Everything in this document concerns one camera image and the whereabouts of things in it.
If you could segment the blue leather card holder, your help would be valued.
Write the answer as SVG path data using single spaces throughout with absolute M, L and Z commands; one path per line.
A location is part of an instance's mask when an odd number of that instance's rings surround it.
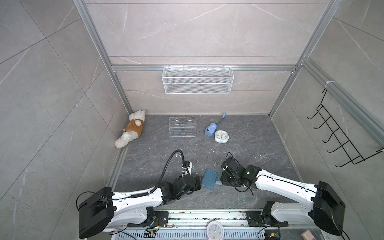
M 213 170 L 206 169 L 202 180 L 202 186 L 211 190 L 215 189 L 219 174 Z

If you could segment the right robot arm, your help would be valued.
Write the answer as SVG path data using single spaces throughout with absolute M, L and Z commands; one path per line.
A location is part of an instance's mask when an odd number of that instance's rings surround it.
M 228 157 L 221 168 L 221 182 L 224 186 L 235 189 L 244 187 L 246 191 L 269 191 L 294 201 L 291 204 L 268 201 L 261 213 L 266 225 L 282 222 L 314 223 L 328 234 L 343 235 L 346 205 L 328 183 L 306 184 L 274 175 L 253 165 L 244 168 L 234 157 Z

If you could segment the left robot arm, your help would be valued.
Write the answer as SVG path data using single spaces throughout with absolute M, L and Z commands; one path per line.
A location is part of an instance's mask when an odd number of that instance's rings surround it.
M 156 218 L 154 208 L 168 205 L 202 188 L 200 176 L 185 175 L 173 184 L 160 183 L 147 190 L 120 193 L 105 187 L 78 204 L 79 238 L 86 239 L 104 229 L 147 227 Z

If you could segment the small white round clock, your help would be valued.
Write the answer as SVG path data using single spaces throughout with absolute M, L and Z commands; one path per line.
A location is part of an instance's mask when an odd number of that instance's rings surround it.
M 217 130 L 215 132 L 214 139 L 217 143 L 224 144 L 228 142 L 229 134 L 224 130 Z

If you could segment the blue brush tool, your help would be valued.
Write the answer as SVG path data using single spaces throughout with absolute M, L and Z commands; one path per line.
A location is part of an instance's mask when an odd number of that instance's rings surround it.
M 208 137 L 211 137 L 214 135 L 214 133 L 216 132 L 219 124 L 225 119 L 226 117 L 226 113 L 223 114 L 221 120 L 218 122 L 218 123 L 211 123 L 205 130 L 205 134 L 208 136 Z

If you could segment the white clock at front edge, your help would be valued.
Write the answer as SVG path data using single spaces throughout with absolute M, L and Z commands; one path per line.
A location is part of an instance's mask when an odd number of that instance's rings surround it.
M 209 240 L 222 240 L 224 238 L 224 227 L 218 221 L 209 222 L 206 232 Z

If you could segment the clear acrylic organizer tray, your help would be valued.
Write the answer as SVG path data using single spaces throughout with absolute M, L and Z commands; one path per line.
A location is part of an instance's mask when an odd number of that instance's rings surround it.
M 176 138 L 194 138 L 197 134 L 197 118 L 169 118 L 169 136 Z

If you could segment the white teddy bear brown vest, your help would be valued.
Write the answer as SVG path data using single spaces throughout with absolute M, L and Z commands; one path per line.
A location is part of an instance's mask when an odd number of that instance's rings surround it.
M 129 123 L 123 129 L 123 134 L 117 140 L 114 145 L 116 148 L 124 148 L 128 143 L 135 139 L 138 139 L 143 131 L 144 123 L 146 120 L 146 111 L 136 111 L 129 115 Z

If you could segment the pink block at front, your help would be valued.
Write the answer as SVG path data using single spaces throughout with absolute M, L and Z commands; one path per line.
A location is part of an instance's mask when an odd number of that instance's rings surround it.
M 316 240 L 315 236 L 309 230 L 306 230 L 301 233 L 301 237 L 303 238 L 303 240 Z

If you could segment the aluminium front rail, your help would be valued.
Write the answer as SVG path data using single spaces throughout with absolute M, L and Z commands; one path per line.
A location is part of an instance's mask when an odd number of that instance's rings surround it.
M 313 224 L 266 225 L 259 210 L 164 210 L 147 227 L 122 225 L 113 240 L 334 240 Z

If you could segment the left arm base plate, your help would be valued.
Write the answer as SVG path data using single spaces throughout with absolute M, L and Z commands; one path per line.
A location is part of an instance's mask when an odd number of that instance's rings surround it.
M 141 224 L 128 224 L 129 228 L 155 228 L 167 227 L 169 221 L 168 211 L 154 211 L 148 215 L 148 218 Z

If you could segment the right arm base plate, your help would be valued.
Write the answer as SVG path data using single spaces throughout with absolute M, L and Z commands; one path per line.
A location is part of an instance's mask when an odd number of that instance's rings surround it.
M 267 201 L 262 211 L 246 211 L 246 220 L 249 227 L 288 227 L 287 221 L 280 222 L 272 216 L 272 206 L 275 201 Z

